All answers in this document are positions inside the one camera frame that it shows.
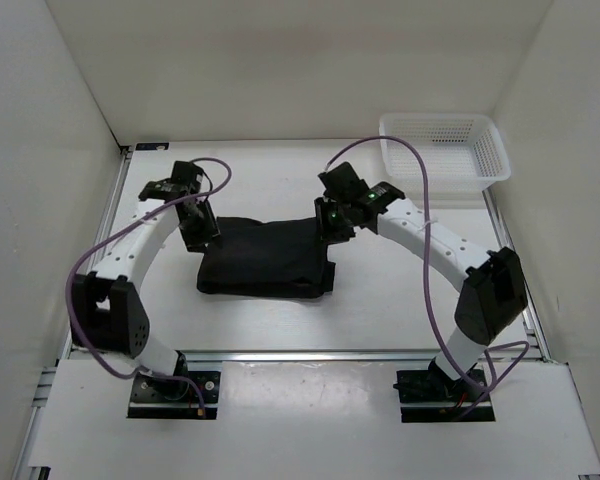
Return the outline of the black trousers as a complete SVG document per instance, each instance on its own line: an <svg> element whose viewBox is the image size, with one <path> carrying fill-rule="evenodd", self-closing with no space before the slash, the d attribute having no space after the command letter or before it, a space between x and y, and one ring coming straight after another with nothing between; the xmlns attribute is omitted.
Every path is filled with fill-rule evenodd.
<svg viewBox="0 0 600 480"><path fill-rule="evenodd" d="M333 291L336 264L314 218L218 219L222 244L207 247L197 275L205 294L317 299Z"/></svg>

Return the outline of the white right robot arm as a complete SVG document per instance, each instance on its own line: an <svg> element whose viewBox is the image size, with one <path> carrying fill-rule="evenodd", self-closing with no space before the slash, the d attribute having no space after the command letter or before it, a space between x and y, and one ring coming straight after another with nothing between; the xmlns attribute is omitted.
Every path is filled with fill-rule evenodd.
<svg viewBox="0 0 600 480"><path fill-rule="evenodd" d="M429 387L440 399L456 397L471 381L471 368L528 306L519 256L509 247L494 251L469 242L434 222L426 206L417 206L387 182L356 196L326 191L314 207L319 234L328 244L349 241L355 228L368 229L423 261L425 308L440 346L430 363ZM442 338L434 318L431 270L459 293L448 339Z"/></svg>

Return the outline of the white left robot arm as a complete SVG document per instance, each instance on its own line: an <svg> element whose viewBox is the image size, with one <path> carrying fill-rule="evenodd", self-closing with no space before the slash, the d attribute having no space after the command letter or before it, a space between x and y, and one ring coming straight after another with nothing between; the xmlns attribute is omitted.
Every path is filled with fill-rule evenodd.
<svg viewBox="0 0 600 480"><path fill-rule="evenodd" d="M179 232L187 251L203 252L220 238L204 175L148 182L132 222L92 247L71 268L65 286L72 342L110 375L155 378L168 400L186 395L190 377L184 356L151 330L141 286L165 241Z"/></svg>

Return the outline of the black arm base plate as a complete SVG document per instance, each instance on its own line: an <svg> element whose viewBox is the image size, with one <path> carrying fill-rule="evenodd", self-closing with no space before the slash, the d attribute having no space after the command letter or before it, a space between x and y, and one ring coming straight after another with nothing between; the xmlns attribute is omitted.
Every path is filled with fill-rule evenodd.
<svg viewBox="0 0 600 480"><path fill-rule="evenodd" d="M189 378L202 394L186 382L173 382L138 375L131 387L127 417L130 419L215 420L218 413L221 372L190 370Z"/></svg>

